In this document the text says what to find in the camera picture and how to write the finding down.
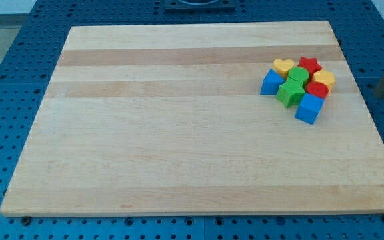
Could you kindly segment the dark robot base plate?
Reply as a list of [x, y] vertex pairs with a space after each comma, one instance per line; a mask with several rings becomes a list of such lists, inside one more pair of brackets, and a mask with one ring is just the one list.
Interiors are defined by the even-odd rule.
[[166, 11], [234, 10], [234, 0], [162, 0]]

